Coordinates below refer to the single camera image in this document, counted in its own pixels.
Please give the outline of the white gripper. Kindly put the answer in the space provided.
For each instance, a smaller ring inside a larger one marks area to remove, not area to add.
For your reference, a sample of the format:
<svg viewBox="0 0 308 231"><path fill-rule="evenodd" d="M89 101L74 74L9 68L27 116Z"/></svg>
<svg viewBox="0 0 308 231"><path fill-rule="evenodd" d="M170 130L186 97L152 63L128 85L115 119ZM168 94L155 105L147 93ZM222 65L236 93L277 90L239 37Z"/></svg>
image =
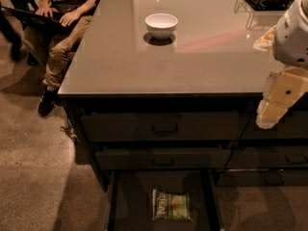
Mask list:
<svg viewBox="0 0 308 231"><path fill-rule="evenodd" d="M258 127L271 129L307 91L307 69L286 65L281 72L272 72L257 109Z"/></svg>

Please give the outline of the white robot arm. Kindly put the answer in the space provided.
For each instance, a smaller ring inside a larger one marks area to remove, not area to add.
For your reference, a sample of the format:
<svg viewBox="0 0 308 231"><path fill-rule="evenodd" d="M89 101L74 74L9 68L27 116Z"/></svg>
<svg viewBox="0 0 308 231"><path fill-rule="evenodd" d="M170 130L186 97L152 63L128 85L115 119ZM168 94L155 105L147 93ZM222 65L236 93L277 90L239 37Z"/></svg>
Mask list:
<svg viewBox="0 0 308 231"><path fill-rule="evenodd" d="M308 0L295 0L253 47L273 52L284 68L272 72L257 109L256 124L271 129L308 91Z"/></svg>

